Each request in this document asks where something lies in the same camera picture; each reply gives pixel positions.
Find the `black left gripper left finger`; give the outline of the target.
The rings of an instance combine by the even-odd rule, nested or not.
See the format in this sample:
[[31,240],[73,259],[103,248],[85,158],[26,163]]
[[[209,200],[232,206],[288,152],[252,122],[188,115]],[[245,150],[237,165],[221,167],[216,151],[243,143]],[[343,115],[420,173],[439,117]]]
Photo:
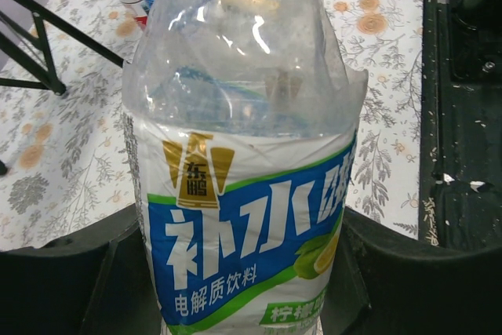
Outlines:
[[3,334],[159,334],[135,206],[1,254]]

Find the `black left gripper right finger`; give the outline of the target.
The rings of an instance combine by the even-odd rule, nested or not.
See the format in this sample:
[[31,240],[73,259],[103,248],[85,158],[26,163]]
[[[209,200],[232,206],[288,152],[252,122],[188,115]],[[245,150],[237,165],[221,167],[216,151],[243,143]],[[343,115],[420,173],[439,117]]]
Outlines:
[[501,248],[432,246],[346,208],[325,334],[499,334]]

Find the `white blue label bottle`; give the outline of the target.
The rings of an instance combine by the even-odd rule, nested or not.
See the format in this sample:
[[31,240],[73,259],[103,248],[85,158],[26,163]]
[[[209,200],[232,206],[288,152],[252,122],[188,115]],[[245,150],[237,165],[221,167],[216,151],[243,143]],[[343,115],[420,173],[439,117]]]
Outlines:
[[367,71],[323,0],[154,0],[122,103],[164,334],[313,334]]

